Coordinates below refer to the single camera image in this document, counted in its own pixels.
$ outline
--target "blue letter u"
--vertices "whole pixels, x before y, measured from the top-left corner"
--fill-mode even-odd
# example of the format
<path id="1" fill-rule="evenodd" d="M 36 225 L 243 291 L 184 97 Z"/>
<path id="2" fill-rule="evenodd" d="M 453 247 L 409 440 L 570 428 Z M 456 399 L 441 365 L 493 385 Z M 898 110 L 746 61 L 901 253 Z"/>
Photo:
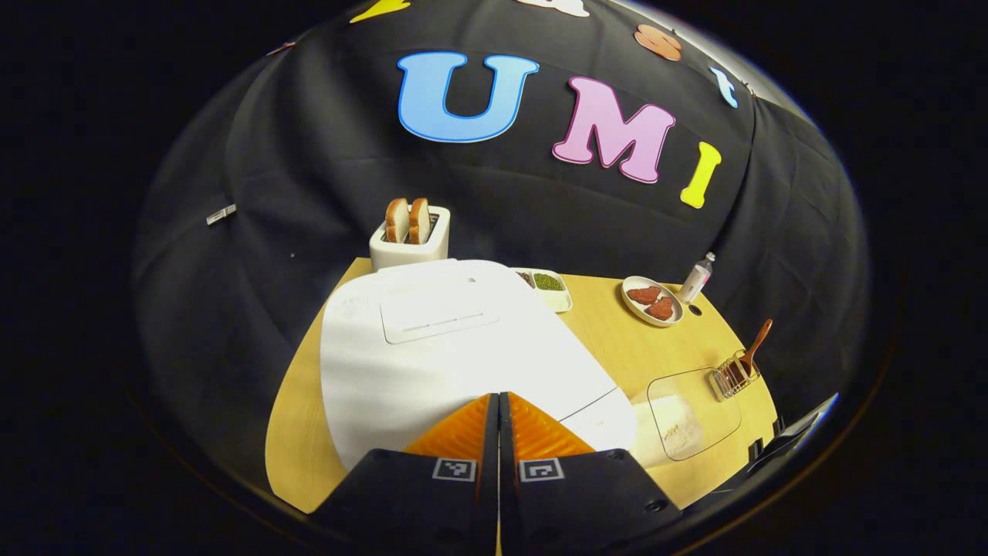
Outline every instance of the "blue letter u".
<path id="1" fill-rule="evenodd" d="M 475 142 L 504 133 L 518 116 L 525 76 L 538 64 L 515 56 L 487 56 L 484 65 L 494 70 L 490 104 L 479 116 L 464 118 L 446 109 L 453 70 L 466 63 L 458 52 L 423 52 L 398 60 L 405 71 L 398 97 L 398 120 L 412 134 L 442 142 Z"/>

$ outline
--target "meat patty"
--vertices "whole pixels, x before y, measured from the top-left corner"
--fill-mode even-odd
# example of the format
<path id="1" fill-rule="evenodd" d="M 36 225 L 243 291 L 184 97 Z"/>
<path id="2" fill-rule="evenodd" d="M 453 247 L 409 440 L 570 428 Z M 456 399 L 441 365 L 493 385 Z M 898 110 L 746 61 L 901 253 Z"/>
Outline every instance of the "meat patty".
<path id="1" fill-rule="evenodd" d="M 655 300 L 659 299 L 659 294 L 661 293 L 662 290 L 658 286 L 651 286 L 649 288 L 628 290 L 627 296 L 635 303 L 640 303 L 641 305 L 652 305 L 655 303 Z"/>
<path id="2" fill-rule="evenodd" d="M 667 321 L 673 315 L 672 298 L 662 298 L 657 303 L 645 310 L 645 313 L 655 317 L 659 321 Z"/>

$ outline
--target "small bottle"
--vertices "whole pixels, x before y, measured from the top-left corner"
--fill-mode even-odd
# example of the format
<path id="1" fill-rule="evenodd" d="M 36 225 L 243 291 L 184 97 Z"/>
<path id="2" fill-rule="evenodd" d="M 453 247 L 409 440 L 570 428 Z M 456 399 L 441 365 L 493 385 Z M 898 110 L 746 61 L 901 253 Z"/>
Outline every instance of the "small bottle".
<path id="1" fill-rule="evenodd" d="M 703 289 L 703 285 L 710 279 L 710 274 L 713 274 L 714 258 L 713 253 L 707 253 L 704 260 L 693 266 L 690 277 L 686 279 L 683 287 L 680 288 L 680 301 L 688 305 L 697 298 L 697 294 Z"/>

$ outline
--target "white plate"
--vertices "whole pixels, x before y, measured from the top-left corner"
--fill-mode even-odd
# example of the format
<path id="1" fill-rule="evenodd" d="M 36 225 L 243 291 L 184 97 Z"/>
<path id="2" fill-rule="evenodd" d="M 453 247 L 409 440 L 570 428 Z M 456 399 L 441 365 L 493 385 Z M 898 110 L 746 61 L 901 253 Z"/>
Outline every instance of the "white plate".
<path id="1" fill-rule="evenodd" d="M 632 301 L 631 298 L 627 296 L 628 290 L 650 288 L 652 286 L 658 286 L 658 288 L 662 290 L 662 293 L 659 294 L 659 297 L 656 298 L 655 301 L 658 301 L 662 298 L 672 298 L 673 300 L 673 315 L 669 317 L 667 321 L 659 321 L 655 317 L 652 317 L 651 315 L 645 313 L 645 310 L 648 309 L 647 305 L 642 305 L 640 303 Z M 621 297 L 624 299 L 624 304 L 627 305 L 629 309 L 631 309 L 631 312 L 635 313 L 636 315 L 638 315 L 640 319 L 642 319 L 643 321 L 649 324 L 655 324 L 656 326 L 666 327 L 666 326 L 672 326 L 673 324 L 678 323 L 680 320 L 683 319 L 683 304 L 680 303 L 680 300 L 677 299 L 672 292 L 669 291 L 669 288 L 663 286 L 662 284 L 659 284 L 655 280 L 649 280 L 648 278 L 645 278 L 643 276 L 628 276 L 627 278 L 624 279 L 624 282 L 621 283 L 620 291 L 621 291 Z"/>
<path id="2" fill-rule="evenodd" d="M 552 272 L 551 270 L 544 270 L 541 268 L 516 267 L 516 268 L 512 268 L 512 270 L 522 274 L 527 274 L 529 278 L 532 278 L 533 288 L 538 292 L 539 295 L 542 296 L 542 299 L 545 301 L 545 304 L 549 305 L 549 307 L 553 311 L 556 311 L 557 313 L 566 313 L 570 309 L 573 309 L 573 298 L 572 296 L 569 295 L 569 288 L 566 287 L 566 281 L 562 279 L 562 276 L 559 276 L 558 274 Z M 540 290 L 538 287 L 535 286 L 535 275 L 537 273 L 545 274 L 546 276 L 551 276 L 552 278 L 558 280 L 559 283 L 562 284 L 562 291 Z"/>

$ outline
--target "letter m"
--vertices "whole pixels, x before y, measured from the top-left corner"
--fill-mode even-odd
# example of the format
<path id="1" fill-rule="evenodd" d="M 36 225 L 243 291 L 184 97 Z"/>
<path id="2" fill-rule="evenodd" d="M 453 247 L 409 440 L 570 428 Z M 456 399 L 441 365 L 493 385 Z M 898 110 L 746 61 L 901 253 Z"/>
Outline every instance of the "letter m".
<path id="1" fill-rule="evenodd" d="M 573 77 L 569 86 L 576 89 L 576 108 L 566 140 L 552 148 L 560 160 L 586 164 L 594 159 L 590 134 L 597 133 L 601 163 L 610 168 L 629 147 L 631 156 L 620 164 L 625 176 L 645 183 L 659 180 L 656 169 L 662 143 L 676 118 L 665 110 L 646 104 L 627 122 L 621 116 L 614 89 L 587 77 Z"/>

